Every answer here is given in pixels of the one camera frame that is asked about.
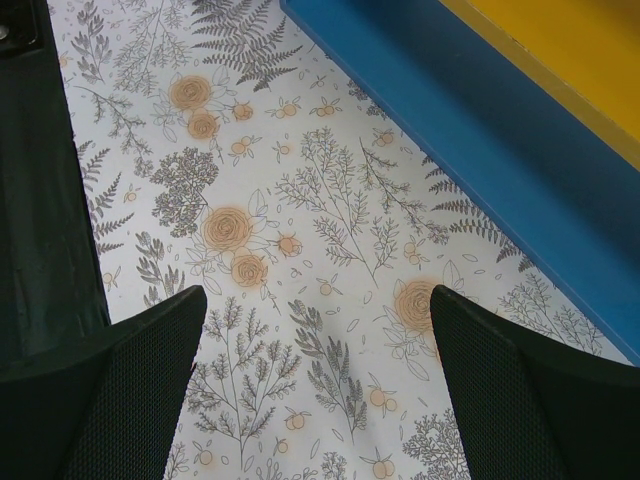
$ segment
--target yellow surface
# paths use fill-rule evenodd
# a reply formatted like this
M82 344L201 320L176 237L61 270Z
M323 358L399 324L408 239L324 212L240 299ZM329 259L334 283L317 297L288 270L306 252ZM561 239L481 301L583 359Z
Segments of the yellow surface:
M640 170L640 0L441 0Z

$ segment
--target floral wallpaper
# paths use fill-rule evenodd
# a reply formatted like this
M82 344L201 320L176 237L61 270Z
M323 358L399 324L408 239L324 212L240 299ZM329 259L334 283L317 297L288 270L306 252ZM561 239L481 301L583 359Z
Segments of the floral wallpaper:
M626 362L275 0L49 4L113 320L208 293L166 480L469 478L439 283Z

